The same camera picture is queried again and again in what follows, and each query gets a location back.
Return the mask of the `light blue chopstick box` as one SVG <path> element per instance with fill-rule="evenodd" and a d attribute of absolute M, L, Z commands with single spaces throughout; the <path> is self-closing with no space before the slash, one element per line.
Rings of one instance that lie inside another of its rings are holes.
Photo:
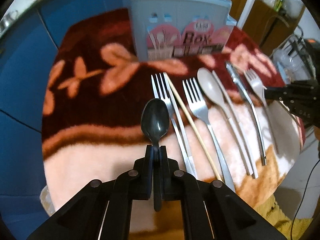
<path fill-rule="evenodd" d="M 139 61 L 221 52 L 237 25 L 231 0 L 129 0 Z"/>

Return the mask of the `steel knife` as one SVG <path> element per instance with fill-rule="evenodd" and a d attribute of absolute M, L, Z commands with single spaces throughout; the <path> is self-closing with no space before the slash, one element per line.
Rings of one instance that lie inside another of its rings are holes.
<path fill-rule="evenodd" d="M 243 84 L 243 81 L 241 80 L 239 74 L 236 72 L 235 68 L 232 66 L 230 62 L 226 62 L 226 69 L 229 72 L 229 75 L 231 76 L 231 79 L 233 83 L 236 85 L 238 88 L 238 91 L 240 93 L 241 98 L 244 100 L 245 103 L 249 105 L 249 109 L 251 111 L 253 123 L 255 125 L 255 129 L 257 132 L 258 136 L 258 142 L 259 142 L 259 147 L 260 147 L 260 157 L 261 157 L 261 163 L 263 166 L 267 165 L 267 157 L 266 157 L 266 150 L 265 150 L 265 145 L 264 145 L 264 139 L 263 139 L 263 134 L 262 130 L 260 127 L 257 111 L 255 110 L 254 104 L 252 99 L 249 96 L 249 93 Z"/>

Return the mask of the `black spoon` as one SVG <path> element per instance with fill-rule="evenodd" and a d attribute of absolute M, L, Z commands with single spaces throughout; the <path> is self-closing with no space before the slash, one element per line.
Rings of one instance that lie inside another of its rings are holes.
<path fill-rule="evenodd" d="M 153 208 L 159 212 L 162 208 L 163 179 L 159 141 L 169 129 L 169 113 L 161 99 L 151 99 L 144 107 L 141 117 L 141 130 L 152 142 L 153 148 Z"/>

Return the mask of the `steel fork long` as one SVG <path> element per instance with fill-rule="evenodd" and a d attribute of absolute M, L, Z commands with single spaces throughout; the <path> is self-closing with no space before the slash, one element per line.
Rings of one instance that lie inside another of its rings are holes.
<path fill-rule="evenodd" d="M 190 150 L 187 133 L 169 82 L 164 74 L 154 74 L 151 75 L 151 84 L 154 97 L 164 101 L 167 106 L 169 118 L 174 132 L 176 133 L 177 141 L 183 157 L 185 169 L 189 174 L 192 174 L 197 179 L 196 167 Z"/>

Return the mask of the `steel fork short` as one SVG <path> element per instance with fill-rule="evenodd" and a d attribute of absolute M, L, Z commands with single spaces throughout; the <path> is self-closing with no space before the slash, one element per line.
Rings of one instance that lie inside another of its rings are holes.
<path fill-rule="evenodd" d="M 219 164 L 221 167 L 222 175 L 225 181 L 225 184 L 233 191 L 235 192 L 235 187 L 233 183 L 233 179 L 231 176 L 231 173 L 229 171 L 225 156 L 223 155 L 223 152 L 221 150 L 221 147 L 218 143 L 218 140 L 214 134 L 212 125 L 209 122 L 208 118 L 208 107 L 207 104 L 202 96 L 202 93 L 200 91 L 200 88 L 197 84 L 197 81 L 195 78 L 189 79 L 189 80 L 183 80 L 182 81 L 183 89 L 185 92 L 185 97 L 187 98 L 188 106 L 192 112 L 192 114 L 203 121 L 208 128 L 208 131 L 210 132 L 210 135 L 213 140 L 213 144 L 217 153 L 217 157 L 219 160 Z"/>

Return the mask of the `beige plastic spoon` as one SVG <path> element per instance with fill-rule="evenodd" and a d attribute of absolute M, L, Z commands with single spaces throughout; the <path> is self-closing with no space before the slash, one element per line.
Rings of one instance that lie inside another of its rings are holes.
<path fill-rule="evenodd" d="M 228 121 L 231 127 L 231 131 L 235 136 L 237 145 L 239 146 L 240 154 L 244 162 L 246 172 L 249 176 L 252 176 L 254 174 L 253 166 L 250 163 L 249 155 L 245 148 L 245 141 L 239 134 L 236 124 L 234 123 L 233 118 L 229 110 L 227 109 L 227 105 L 225 103 L 222 90 L 218 85 L 215 77 L 213 77 L 212 73 L 208 69 L 200 68 L 197 71 L 197 80 L 202 90 L 204 91 L 205 95 L 207 96 L 207 98 L 210 99 L 213 103 L 215 103 L 222 109 L 226 117 L 226 120 Z"/>

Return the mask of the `red floral blanket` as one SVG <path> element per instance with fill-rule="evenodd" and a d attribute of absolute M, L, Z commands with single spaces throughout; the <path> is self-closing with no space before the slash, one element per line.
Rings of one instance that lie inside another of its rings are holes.
<path fill-rule="evenodd" d="M 255 71 L 283 87 L 239 29 L 218 54 L 139 61 L 127 9 L 72 25 L 49 74 L 42 151 L 59 239 L 299 239 L 274 192 L 304 133 L 275 102 L 244 100 Z"/>

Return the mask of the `wooden chopstick left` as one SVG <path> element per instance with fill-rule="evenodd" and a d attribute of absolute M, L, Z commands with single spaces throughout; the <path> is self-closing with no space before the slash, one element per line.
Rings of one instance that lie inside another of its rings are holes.
<path fill-rule="evenodd" d="M 173 92 L 174 97 L 177 99 L 178 103 L 180 104 L 180 107 L 181 107 L 182 111 L 184 112 L 186 118 L 189 121 L 189 124 L 191 125 L 192 129 L 194 130 L 194 133 L 195 133 L 195 135 L 196 135 L 196 137 L 197 137 L 202 149 L 204 150 L 204 153 L 205 153 L 205 155 L 206 155 L 206 157 L 207 157 L 207 159 L 208 159 L 208 161 L 209 161 L 209 163 L 210 163 L 210 165 L 211 165 L 211 167 L 213 169 L 213 172 L 214 172 L 216 178 L 218 180 L 222 181 L 222 178 L 221 178 L 221 176 L 220 176 L 220 174 L 219 174 L 219 172 L 217 170 L 217 167 L 216 167 L 216 165 L 215 165 L 210 153 L 208 152 L 208 150 L 207 150 L 207 148 L 206 148 L 206 146 L 204 144 L 204 141 L 203 141 L 203 139 L 202 139 L 202 137 L 201 137 L 201 135 L 200 135 L 200 133 L 199 133 L 199 131 L 198 131 L 198 129 L 197 129 L 192 117 L 191 117 L 191 115 L 189 114 L 189 111 L 187 110 L 185 104 L 183 103 L 178 91 L 176 90 L 175 86 L 173 85 L 171 79 L 168 77 L 167 73 L 163 73 L 163 75 L 164 75 L 164 79 L 166 81 L 166 84 L 170 86 L 170 89 Z"/>

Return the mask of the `white chopstick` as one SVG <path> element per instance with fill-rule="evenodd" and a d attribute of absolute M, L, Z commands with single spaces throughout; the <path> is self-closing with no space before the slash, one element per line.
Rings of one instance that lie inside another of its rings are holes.
<path fill-rule="evenodd" d="M 229 121 L 229 124 L 234 132 L 234 135 L 237 139 L 238 146 L 240 147 L 240 153 L 242 154 L 242 158 L 244 161 L 244 165 L 247 171 L 248 175 L 251 175 L 254 179 L 258 178 L 258 172 L 255 162 L 252 161 L 245 137 L 242 133 L 241 127 L 239 125 L 238 116 L 235 112 L 235 108 L 233 106 L 233 103 L 231 101 L 231 98 L 229 97 L 227 90 L 224 88 L 221 80 L 219 79 L 216 72 L 213 70 L 212 75 L 217 83 L 217 85 L 220 87 L 221 92 L 223 94 L 223 97 L 225 98 L 227 105 L 229 107 L 230 114 L 227 114 L 227 120 Z"/>

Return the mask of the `blue base cabinets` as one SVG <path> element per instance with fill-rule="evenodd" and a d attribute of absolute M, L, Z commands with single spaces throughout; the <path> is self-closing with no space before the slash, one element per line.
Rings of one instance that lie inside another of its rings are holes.
<path fill-rule="evenodd" d="M 124 6 L 124 0 L 42 0 L 1 37 L 1 226 L 26 239 L 46 219 L 42 106 L 67 29 Z"/>

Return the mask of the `white plastic fork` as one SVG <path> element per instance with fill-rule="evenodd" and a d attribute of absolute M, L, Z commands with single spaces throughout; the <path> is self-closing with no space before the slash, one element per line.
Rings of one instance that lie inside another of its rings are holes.
<path fill-rule="evenodd" d="M 274 137 L 274 129 L 273 129 L 273 124 L 272 124 L 272 119 L 271 119 L 271 113 L 268 109 L 268 105 L 267 105 L 267 102 L 265 99 L 264 84 L 263 84 L 261 78 L 258 76 L 258 74 L 253 69 L 249 69 L 249 70 L 245 71 L 244 76 L 245 76 L 246 80 L 248 81 L 253 92 L 256 94 L 258 99 L 263 104 L 263 108 L 264 108 L 264 111 L 266 113 L 266 117 L 268 120 L 268 126 L 270 129 L 271 139 L 272 139 L 272 142 L 273 142 L 273 145 L 275 148 L 275 152 L 279 153 L 278 145 L 277 145 L 276 139 Z"/>

